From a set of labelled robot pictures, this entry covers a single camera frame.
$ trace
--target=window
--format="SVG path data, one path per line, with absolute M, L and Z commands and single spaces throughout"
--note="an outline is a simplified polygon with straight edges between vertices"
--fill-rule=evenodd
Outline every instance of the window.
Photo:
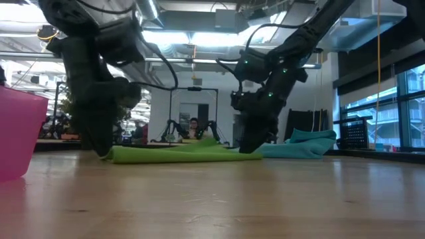
M 391 89 L 382 91 L 379 94 L 379 100 L 386 100 L 386 99 L 391 99 L 391 98 L 396 98 L 396 97 L 397 97 L 397 87 L 393 87 Z M 378 99 L 378 94 L 374 94 L 373 96 L 369 96 L 369 97 L 366 97 L 364 99 L 353 102 L 351 104 L 348 104 L 348 105 L 346 105 L 346 108 L 350 109 L 350 108 L 354 108 L 354 107 L 357 107 L 357 106 L 364 106 L 366 104 L 376 102 L 377 99 Z
M 425 65 L 418 66 L 406 72 L 408 93 L 425 90 Z
M 409 123 L 412 147 L 425 147 L 425 98 L 409 101 Z
M 343 118 L 372 116 L 367 120 L 369 143 L 397 147 L 399 151 L 425 150 L 425 65 L 394 76 L 397 86 L 379 94 L 377 127 L 377 94 L 347 104 Z
M 375 129 L 377 128 L 377 143 L 383 143 L 399 147 L 400 133 L 398 130 L 399 126 L 397 104 L 379 106 L 377 127 L 375 127 L 376 115 L 376 107 L 347 113 L 348 118 L 357 118 L 365 116 L 373 117 L 373 119 L 367 120 L 369 143 L 375 142 Z

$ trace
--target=glass window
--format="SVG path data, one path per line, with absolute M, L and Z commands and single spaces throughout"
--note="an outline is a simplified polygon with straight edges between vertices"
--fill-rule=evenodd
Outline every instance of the glass window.
M 425 90 L 425 65 L 418 66 L 406 72 L 408 93 Z
M 412 147 L 425 147 L 425 98 L 409 101 L 409 118 Z
M 367 130 L 369 143 L 375 142 L 375 119 L 377 110 L 375 107 L 349 112 L 348 118 L 373 116 L 373 119 L 367 121 Z M 398 108 L 397 104 L 379 106 L 378 113 L 378 136 L 377 143 L 400 146 L 400 133 L 398 126 Z
M 386 100 L 386 99 L 391 99 L 391 98 L 395 99 L 396 97 L 397 97 L 397 87 L 393 87 L 391 89 L 384 90 L 379 94 L 379 100 Z M 350 108 L 354 108 L 354 107 L 357 107 L 357 106 L 364 106 L 365 104 L 370 104 L 370 103 L 376 102 L 377 99 L 378 99 L 378 94 L 374 94 L 373 96 L 368 96 L 364 99 L 350 103 L 346 107 L 347 107 L 347 109 L 350 109 Z

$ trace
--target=black cable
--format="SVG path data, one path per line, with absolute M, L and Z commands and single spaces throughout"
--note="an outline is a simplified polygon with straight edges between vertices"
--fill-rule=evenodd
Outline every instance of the black cable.
M 225 64 L 223 64 L 222 62 L 221 62 L 221 60 L 223 60 L 223 59 L 221 59 L 221 58 L 217 58 L 217 59 L 215 59 L 215 62 L 217 62 L 217 64 L 218 65 L 220 65 L 221 67 L 223 67 L 224 69 L 226 69 L 226 70 L 228 70 L 230 73 L 232 73 L 232 75 L 238 80 L 238 82 L 239 82 L 239 89 L 238 89 L 238 92 L 239 93 L 242 93 L 242 91 L 243 91 L 243 87 L 242 87 L 242 82 L 236 77 L 236 74 L 234 73 L 234 70 L 232 70 L 232 69 L 230 69 L 230 67 L 228 67 L 228 66 L 226 66 Z M 223 60 L 223 61 L 228 61 L 228 62 L 234 62 L 234 61 L 238 61 L 238 60 Z
M 223 5 L 223 6 L 226 8 L 226 10 L 228 10 L 228 7 L 227 7 L 227 6 L 226 6 L 223 2 L 216 1 L 214 4 L 212 4 L 211 9 L 210 9 L 210 12 L 212 12 L 212 11 L 213 11 L 213 8 L 214 8 L 214 6 L 215 6 L 217 3 L 220 3 L 221 5 Z
M 170 62 L 156 49 L 152 48 L 148 42 L 146 42 L 146 40 L 144 39 L 143 35 L 140 33 L 138 34 L 140 40 L 142 41 L 142 43 L 149 49 L 151 50 L 153 53 L 155 53 L 168 67 L 168 69 L 170 69 L 171 74 L 173 75 L 173 79 L 174 79 L 174 87 L 172 88 L 166 88 L 166 87 L 162 87 L 162 86 L 157 86 L 154 84 L 149 84 L 149 83 L 145 83 L 145 82 L 135 82 L 137 84 L 140 84 L 142 86 L 151 86 L 153 88 L 157 88 L 160 90 L 167 90 L 167 91 L 174 91 L 179 87 L 179 79 L 177 78 L 177 74 L 175 73 L 173 66 L 170 64 Z
M 82 5 L 88 7 L 89 9 L 93 9 L 93 10 L 99 11 L 101 13 L 108 13 L 108 14 L 115 14 L 115 15 L 126 14 L 126 13 L 129 13 L 129 12 L 133 11 L 133 9 L 135 9 L 135 3 L 131 4 L 131 6 L 129 8 L 124 9 L 123 11 L 110 11 L 110 10 L 101 9 L 99 7 L 95 7 L 93 5 L 90 5 L 90 4 L 82 1 L 82 0 L 77 0 L 77 2 L 79 2 Z
M 301 25 L 283 25 L 283 24 L 277 24 L 277 23 L 266 23 L 266 24 L 263 24 L 263 25 L 261 25 L 261 26 L 259 26 L 251 35 L 250 35 L 250 38 L 248 38 L 248 40 L 246 41 L 246 46 L 245 46 L 245 51 L 247 51 L 248 50 L 248 48 L 250 47 L 250 43 L 251 43 L 251 40 L 252 40 L 252 37 L 256 34 L 256 32 L 258 31 L 258 30 L 260 30 L 261 28 L 264 28 L 264 27 L 279 27 L 279 28 L 286 28 L 286 29 L 298 29 L 298 28 L 300 28 L 300 27 L 303 27 L 305 24 L 307 24 L 307 23 L 303 23 L 303 24 L 301 24 Z

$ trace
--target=man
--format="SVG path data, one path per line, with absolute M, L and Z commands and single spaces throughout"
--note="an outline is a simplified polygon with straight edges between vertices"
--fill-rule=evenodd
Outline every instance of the man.
M 189 138 L 197 139 L 197 132 L 199 130 L 199 122 L 197 118 L 191 118 L 189 125 Z

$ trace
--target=yellow cable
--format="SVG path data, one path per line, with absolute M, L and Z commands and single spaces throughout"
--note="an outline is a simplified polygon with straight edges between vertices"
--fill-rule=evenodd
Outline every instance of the yellow cable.
M 379 92 L 381 92 L 381 0 L 378 0 L 378 97 L 377 113 L 375 118 L 375 149 L 377 148 L 378 137 L 378 113 L 379 113 Z
M 321 60 L 320 60 L 320 64 L 323 67 L 323 52 L 321 53 Z M 320 70 L 320 95 L 321 93 L 321 89 L 322 89 L 322 85 L 323 85 L 323 69 Z M 319 117 L 319 131 L 321 131 L 321 108 L 320 108 L 320 117 Z
M 53 39 L 55 36 L 57 36 L 59 34 L 59 31 L 56 31 L 56 33 L 54 33 L 52 36 L 49 37 L 38 37 L 40 40 L 51 40 Z

